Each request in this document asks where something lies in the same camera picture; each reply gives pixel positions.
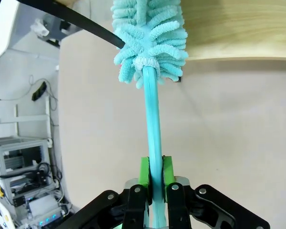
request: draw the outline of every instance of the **blue handle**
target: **blue handle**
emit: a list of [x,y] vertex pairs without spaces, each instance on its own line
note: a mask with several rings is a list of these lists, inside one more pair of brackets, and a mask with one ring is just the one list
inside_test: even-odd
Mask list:
[[162,181],[162,150],[159,117],[158,85],[153,67],[143,67],[150,171],[153,183],[153,227],[166,226]]

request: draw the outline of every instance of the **microfiber duster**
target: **microfiber duster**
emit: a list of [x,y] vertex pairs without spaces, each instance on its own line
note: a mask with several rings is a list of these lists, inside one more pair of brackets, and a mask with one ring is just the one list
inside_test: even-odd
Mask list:
[[114,33],[125,42],[114,58],[121,65],[119,80],[130,83],[134,78],[137,88],[144,85],[153,227],[161,228],[166,219],[157,83],[178,81],[188,57],[180,0],[115,0],[112,11]]
[[114,58],[122,65],[119,80],[134,78],[141,88],[143,67],[151,66],[159,83],[178,81],[188,57],[180,0],[115,0],[111,10],[114,33],[125,42]]

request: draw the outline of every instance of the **beige tabletop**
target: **beige tabletop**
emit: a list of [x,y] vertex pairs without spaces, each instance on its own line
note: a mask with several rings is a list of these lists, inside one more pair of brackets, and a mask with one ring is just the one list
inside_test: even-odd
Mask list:
[[[121,192],[148,155],[143,90],[118,81],[116,53],[85,31],[61,45],[61,152],[80,208],[104,190]],[[188,62],[182,83],[159,86],[159,101],[175,174],[286,229],[286,62]]]

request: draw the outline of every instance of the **black device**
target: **black device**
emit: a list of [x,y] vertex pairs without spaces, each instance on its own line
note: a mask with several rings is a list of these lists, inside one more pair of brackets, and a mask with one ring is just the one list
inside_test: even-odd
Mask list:
[[[57,229],[144,229],[151,200],[148,188],[134,185],[121,194],[101,193]],[[237,204],[209,185],[193,190],[171,183],[166,188],[168,229],[191,229],[190,216],[212,229],[270,229],[268,222]]]

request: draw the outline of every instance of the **bolt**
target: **bolt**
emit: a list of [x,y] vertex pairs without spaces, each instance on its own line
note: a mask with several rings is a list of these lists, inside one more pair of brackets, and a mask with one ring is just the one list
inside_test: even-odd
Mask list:
[[113,194],[110,194],[109,196],[108,196],[108,199],[113,199],[114,198],[114,195]]
[[205,188],[200,189],[200,190],[199,190],[199,193],[200,193],[200,194],[205,194],[205,193],[206,193],[206,189],[205,189]]
[[172,190],[178,190],[179,189],[179,186],[178,185],[173,185],[172,186]]

